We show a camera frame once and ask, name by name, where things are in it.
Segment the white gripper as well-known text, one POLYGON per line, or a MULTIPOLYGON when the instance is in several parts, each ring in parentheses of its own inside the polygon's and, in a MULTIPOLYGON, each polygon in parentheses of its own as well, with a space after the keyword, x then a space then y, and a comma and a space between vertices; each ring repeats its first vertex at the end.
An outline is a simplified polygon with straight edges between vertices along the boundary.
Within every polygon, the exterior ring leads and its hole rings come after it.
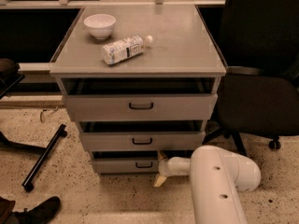
POLYGON ((161 150, 157 151, 157 156, 159 161, 159 175, 156 175, 155 177, 155 188, 159 188, 169 176, 173 176, 176 173, 176 165, 174 158, 168 159, 166 154, 161 150))

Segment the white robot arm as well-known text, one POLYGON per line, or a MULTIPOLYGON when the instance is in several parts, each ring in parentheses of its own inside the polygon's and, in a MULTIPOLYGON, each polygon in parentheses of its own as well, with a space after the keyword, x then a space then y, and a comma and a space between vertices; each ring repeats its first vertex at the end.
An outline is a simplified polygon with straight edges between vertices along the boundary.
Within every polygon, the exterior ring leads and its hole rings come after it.
POLYGON ((201 146, 189 158, 169 158, 162 151, 157 156, 156 187, 170 176, 190 179, 195 224, 248 224, 238 194, 258 188, 255 161, 214 146, 201 146))

